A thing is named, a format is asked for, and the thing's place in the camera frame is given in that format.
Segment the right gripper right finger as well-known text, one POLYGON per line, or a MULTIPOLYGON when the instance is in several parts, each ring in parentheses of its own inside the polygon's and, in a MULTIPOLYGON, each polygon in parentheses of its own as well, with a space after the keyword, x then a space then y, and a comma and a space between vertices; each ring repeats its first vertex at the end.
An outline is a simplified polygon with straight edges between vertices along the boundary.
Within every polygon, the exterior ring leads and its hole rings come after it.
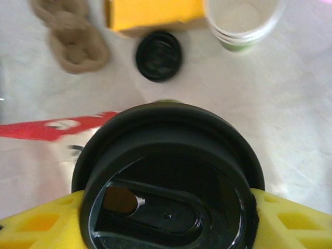
POLYGON ((253 248, 332 249, 331 215, 252 189, 259 224, 253 248))

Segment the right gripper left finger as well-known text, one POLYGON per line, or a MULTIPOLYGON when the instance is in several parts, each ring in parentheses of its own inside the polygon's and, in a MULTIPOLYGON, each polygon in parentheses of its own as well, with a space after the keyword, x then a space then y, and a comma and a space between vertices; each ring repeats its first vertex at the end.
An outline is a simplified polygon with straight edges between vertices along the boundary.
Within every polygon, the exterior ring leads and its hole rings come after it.
POLYGON ((86 248, 77 191, 1 220, 1 248, 86 248))

